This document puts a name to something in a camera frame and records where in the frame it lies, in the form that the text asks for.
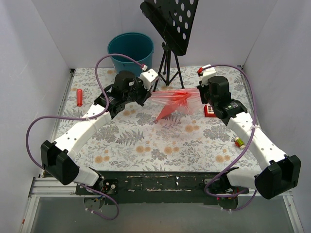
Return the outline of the red plastic trash bag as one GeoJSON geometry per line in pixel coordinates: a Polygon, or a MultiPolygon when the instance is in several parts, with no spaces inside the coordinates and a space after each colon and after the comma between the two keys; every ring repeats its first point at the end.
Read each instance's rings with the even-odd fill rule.
{"type": "Polygon", "coordinates": [[[197,88],[153,92],[149,100],[164,106],[154,122],[158,122],[175,111],[189,115],[203,108],[197,88]]]}

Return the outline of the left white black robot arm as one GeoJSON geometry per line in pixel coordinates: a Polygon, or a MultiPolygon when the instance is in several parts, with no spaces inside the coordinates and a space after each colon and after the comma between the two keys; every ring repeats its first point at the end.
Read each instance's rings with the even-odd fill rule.
{"type": "Polygon", "coordinates": [[[53,142],[46,140],[41,145],[44,170],[63,185],[84,184],[92,194],[99,194],[104,187],[103,176],[90,167],[77,165],[74,159],[97,130],[123,111],[126,104],[136,102],[143,106],[151,96],[157,78],[153,69],[138,77],[130,71],[119,72],[114,83],[95,99],[83,121],[77,122],[53,142]]]}

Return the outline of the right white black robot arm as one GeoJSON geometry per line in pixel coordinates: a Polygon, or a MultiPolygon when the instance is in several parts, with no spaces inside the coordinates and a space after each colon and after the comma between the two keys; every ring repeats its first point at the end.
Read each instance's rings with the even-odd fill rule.
{"type": "Polygon", "coordinates": [[[246,148],[260,167],[259,171],[231,167],[210,181],[205,191],[216,195],[231,193],[237,187],[251,188],[269,200],[295,188],[301,169],[300,159],[296,155],[288,156],[253,124],[247,108],[231,97],[228,79],[224,76],[203,78],[197,88],[202,103],[210,104],[216,117],[247,144],[246,148]]]}

